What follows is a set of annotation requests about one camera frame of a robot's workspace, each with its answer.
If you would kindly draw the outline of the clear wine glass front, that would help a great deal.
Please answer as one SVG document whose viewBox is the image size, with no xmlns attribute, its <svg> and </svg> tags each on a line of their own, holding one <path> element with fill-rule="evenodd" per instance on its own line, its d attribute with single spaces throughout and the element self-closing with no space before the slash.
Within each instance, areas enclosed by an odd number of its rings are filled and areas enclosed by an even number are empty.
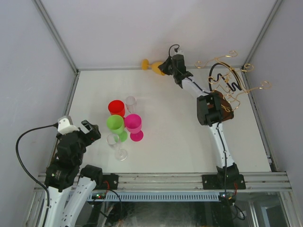
<svg viewBox="0 0 303 227">
<path fill-rule="evenodd" d="M 137 105 L 137 101 L 136 101 L 136 98 L 133 97 L 133 96 L 128 96 L 126 99 L 125 99 L 125 105 L 126 105 L 126 108 L 128 110 L 128 112 L 130 114 L 135 114 L 136 113 L 136 105 Z"/>
</svg>

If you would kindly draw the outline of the yellow wine glass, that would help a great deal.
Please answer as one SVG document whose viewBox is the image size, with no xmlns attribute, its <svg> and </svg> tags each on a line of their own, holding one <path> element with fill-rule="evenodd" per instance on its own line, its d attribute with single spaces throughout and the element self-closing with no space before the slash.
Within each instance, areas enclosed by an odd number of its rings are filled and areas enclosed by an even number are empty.
<svg viewBox="0 0 303 227">
<path fill-rule="evenodd" d="M 149 69 L 151 69 L 156 74 L 164 76 L 165 74 L 159 69 L 159 66 L 161 64 L 163 64 L 162 61 L 156 61 L 156 62 L 150 64 L 147 59 L 143 59 L 142 63 L 141 63 L 141 68 L 142 68 L 142 70 L 149 70 Z"/>
</svg>

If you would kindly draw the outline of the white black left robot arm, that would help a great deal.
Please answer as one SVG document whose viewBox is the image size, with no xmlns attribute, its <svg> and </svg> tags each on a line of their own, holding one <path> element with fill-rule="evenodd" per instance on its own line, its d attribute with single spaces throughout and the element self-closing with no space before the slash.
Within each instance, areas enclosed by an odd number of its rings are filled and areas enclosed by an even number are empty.
<svg viewBox="0 0 303 227">
<path fill-rule="evenodd" d="M 101 138 L 98 126 L 83 120 L 84 133 L 69 116 L 58 120 L 59 143 L 56 158 L 46 170 L 44 227 L 73 227 L 93 189 L 104 183 L 102 169 L 92 165 L 80 168 L 86 148 Z"/>
</svg>

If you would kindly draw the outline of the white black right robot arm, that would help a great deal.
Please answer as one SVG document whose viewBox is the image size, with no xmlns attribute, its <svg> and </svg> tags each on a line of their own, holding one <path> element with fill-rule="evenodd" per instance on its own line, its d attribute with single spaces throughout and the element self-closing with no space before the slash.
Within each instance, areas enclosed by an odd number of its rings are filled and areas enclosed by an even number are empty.
<svg viewBox="0 0 303 227">
<path fill-rule="evenodd" d="M 233 118 L 233 111 L 230 107 L 223 109 L 223 97 L 218 92 L 202 89 L 194 81 L 193 74 L 186 69 L 184 55 L 169 56 L 158 68 L 172 75 L 175 83 L 196 99 L 198 122 L 208 127 L 214 144 L 218 185 L 222 189 L 233 189 L 240 174 L 223 132 L 223 122 Z"/>
</svg>

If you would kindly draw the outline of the pink wine glass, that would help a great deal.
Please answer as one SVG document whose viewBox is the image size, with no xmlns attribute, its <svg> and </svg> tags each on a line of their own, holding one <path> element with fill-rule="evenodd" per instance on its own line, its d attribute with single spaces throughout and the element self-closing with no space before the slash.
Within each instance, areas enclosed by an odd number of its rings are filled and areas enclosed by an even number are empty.
<svg viewBox="0 0 303 227">
<path fill-rule="evenodd" d="M 139 142 L 143 139 L 144 133 L 142 131 L 142 119 L 137 114 L 128 115 L 125 120 L 125 127 L 130 132 L 132 141 Z"/>
</svg>

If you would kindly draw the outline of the green wine glass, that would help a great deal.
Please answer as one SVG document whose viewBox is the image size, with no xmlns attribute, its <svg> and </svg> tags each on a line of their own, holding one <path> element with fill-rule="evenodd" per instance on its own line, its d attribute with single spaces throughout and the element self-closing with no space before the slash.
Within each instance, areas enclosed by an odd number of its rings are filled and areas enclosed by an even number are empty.
<svg viewBox="0 0 303 227">
<path fill-rule="evenodd" d="M 107 127 L 113 133 L 118 135 L 121 142 L 125 142 L 128 138 L 128 134 L 125 131 L 125 123 L 123 117 L 120 115 L 111 115 L 107 119 Z"/>
</svg>

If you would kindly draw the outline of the red wine glass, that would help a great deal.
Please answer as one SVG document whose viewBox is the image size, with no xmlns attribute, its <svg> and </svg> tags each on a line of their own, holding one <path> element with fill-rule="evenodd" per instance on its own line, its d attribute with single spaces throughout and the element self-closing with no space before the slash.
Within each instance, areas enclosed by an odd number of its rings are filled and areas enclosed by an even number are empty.
<svg viewBox="0 0 303 227">
<path fill-rule="evenodd" d="M 108 104 L 108 110 L 111 115 L 125 116 L 125 105 L 121 100 L 113 100 Z"/>
</svg>

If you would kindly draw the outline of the clear wine glass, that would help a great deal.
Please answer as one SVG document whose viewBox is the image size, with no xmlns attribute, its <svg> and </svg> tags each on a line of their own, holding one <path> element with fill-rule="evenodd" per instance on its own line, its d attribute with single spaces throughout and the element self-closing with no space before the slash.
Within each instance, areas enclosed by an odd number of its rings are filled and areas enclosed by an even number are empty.
<svg viewBox="0 0 303 227">
<path fill-rule="evenodd" d="M 135 114 L 136 113 L 136 105 L 137 105 L 137 101 L 136 101 L 136 98 L 133 97 L 133 96 L 128 96 L 126 99 L 125 99 L 125 105 L 126 105 L 126 108 L 128 110 L 128 112 L 130 114 Z"/>
<path fill-rule="evenodd" d="M 118 135 L 108 135 L 107 144 L 115 151 L 114 155 L 118 161 L 124 161 L 127 159 L 128 153 L 125 149 L 121 148 L 121 140 Z"/>
</svg>

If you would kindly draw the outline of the clear wine glass back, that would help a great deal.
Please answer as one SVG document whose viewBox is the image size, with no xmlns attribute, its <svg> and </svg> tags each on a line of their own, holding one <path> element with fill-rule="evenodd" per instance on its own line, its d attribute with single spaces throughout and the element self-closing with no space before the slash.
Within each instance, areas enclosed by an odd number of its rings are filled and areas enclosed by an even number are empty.
<svg viewBox="0 0 303 227">
<path fill-rule="evenodd" d="M 114 155 L 118 161 L 124 161 L 127 159 L 128 153 L 125 149 L 121 148 L 121 140 L 118 135 L 108 135 L 107 144 L 115 151 Z"/>
</svg>

